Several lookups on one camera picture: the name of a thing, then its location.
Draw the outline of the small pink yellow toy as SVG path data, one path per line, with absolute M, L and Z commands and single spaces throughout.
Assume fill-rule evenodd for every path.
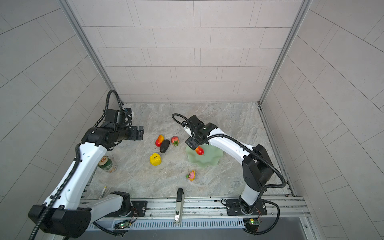
M 189 173 L 186 175 L 186 178 L 187 178 L 189 181 L 193 182 L 193 181 L 195 180 L 195 178 L 196 178 L 196 171 L 191 171 L 191 172 L 189 172 Z

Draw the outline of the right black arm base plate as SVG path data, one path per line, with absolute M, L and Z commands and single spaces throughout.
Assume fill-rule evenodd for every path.
M 268 214 L 265 203 L 256 201 L 251 207 L 239 199 L 227 199 L 226 208 L 228 216 L 266 216 Z

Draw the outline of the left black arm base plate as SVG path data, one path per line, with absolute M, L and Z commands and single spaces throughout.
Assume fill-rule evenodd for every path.
M 128 218 L 139 217 L 142 218 L 146 215 L 147 201 L 131 201 L 131 209 L 126 215 Z

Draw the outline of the yellow fake bell pepper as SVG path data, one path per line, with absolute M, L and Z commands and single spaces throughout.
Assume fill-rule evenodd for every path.
M 162 163 L 162 158 L 161 158 L 161 156 L 158 153 L 152 154 L 150 156 L 149 160 L 150 160 L 150 164 L 152 166 L 158 166 L 158 165 L 160 165 Z

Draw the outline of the red yellow fake mango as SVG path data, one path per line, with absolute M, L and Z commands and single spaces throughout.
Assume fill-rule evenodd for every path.
M 160 147 L 164 140 L 165 140 L 164 136 L 159 135 L 156 142 L 155 142 L 156 147 Z

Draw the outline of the dark fake avocado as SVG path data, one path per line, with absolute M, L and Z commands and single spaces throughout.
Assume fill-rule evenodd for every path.
M 160 152 L 163 154 L 167 151 L 170 145 L 170 140 L 164 140 L 160 146 Z

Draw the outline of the green circuit board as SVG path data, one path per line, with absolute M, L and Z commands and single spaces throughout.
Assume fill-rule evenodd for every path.
M 123 222 L 115 224 L 114 229 L 115 230 L 127 229 L 127 228 L 130 228 L 131 225 L 132 225 L 132 223 L 130 221 L 123 221 Z
M 244 222 L 244 231 L 250 234 L 255 235 L 260 226 L 260 221 L 258 219 L 243 219 Z

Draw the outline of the red fake strawberry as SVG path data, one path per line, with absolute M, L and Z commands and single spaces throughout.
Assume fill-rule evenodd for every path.
M 180 140 L 177 136 L 171 138 L 171 143 L 173 146 L 178 146 L 180 144 Z

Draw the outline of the green label tin can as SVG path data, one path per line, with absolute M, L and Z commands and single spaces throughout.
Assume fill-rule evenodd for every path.
M 113 161 L 113 159 L 108 156 L 103 156 L 101 158 L 98 163 L 98 167 L 107 173 L 113 173 L 118 168 L 117 164 Z

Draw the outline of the white marker pen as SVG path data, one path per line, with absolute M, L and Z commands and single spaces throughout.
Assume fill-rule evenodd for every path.
M 102 198 L 104 197 L 106 190 L 107 190 L 107 186 L 105 186 L 105 187 L 103 188 L 103 190 L 102 190 L 102 192 L 101 192 L 101 195 L 100 195 L 100 199 L 102 199 Z

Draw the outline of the aluminium rail frame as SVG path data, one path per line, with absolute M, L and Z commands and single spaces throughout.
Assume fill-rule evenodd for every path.
M 257 216 L 228 216 L 227 199 L 238 197 L 186 197 L 184 198 L 182 220 L 187 219 L 218 219 L 218 218 L 254 218 Z M 280 208 L 281 217 L 307 217 L 310 211 L 303 197 L 291 195 L 267 195 L 264 200 L 275 203 L 265 203 L 268 214 L 263 218 L 273 218 Z M 147 201 L 146 215 L 139 220 L 160 220 L 175 218 L 176 198 L 144 198 L 131 201 Z

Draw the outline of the red orange fake mango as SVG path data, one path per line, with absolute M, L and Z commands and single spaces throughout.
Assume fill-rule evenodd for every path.
M 202 147 L 197 147 L 195 149 L 195 152 L 199 155 L 199 156 L 203 156 L 204 155 L 204 149 Z

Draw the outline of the light green scalloped fruit bowl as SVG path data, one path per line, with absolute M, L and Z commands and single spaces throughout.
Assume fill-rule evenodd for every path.
M 206 168 L 208 166 L 216 166 L 219 160 L 224 156 L 224 152 L 212 145 L 201 145 L 204 149 L 204 155 L 199 156 L 195 150 L 190 147 L 186 147 L 186 154 L 188 161 L 192 164 L 197 164 L 200 168 Z

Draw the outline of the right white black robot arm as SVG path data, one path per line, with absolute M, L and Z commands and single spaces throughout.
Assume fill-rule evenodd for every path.
M 246 185 L 239 198 L 239 208 L 244 214 L 250 215 L 258 209 L 258 204 L 263 201 L 262 195 L 267 189 L 281 189 L 286 186 L 285 178 L 274 167 L 263 146 L 246 145 L 225 134 L 215 124 L 204 124 L 195 115 L 186 118 L 181 114 L 174 113 L 172 119 L 190 135 L 186 144 L 191 149 L 195 150 L 204 144 L 212 145 L 242 165 Z

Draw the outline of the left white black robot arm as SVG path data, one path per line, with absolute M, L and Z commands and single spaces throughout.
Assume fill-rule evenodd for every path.
M 29 236 L 31 240 L 38 231 L 63 236 L 66 240 L 78 238 L 90 224 L 109 214 L 139 217 L 130 194 L 125 192 L 111 192 L 105 198 L 81 204 L 85 188 L 105 154 L 122 141 L 141 141 L 144 136 L 144 127 L 132 125 L 132 110 L 123 108 L 120 97 L 116 97 L 119 108 L 109 109 L 111 95 L 118 93 L 108 92 L 103 115 L 75 146 L 76 156 L 58 186 L 43 204 L 30 209 L 28 217 L 35 223 Z

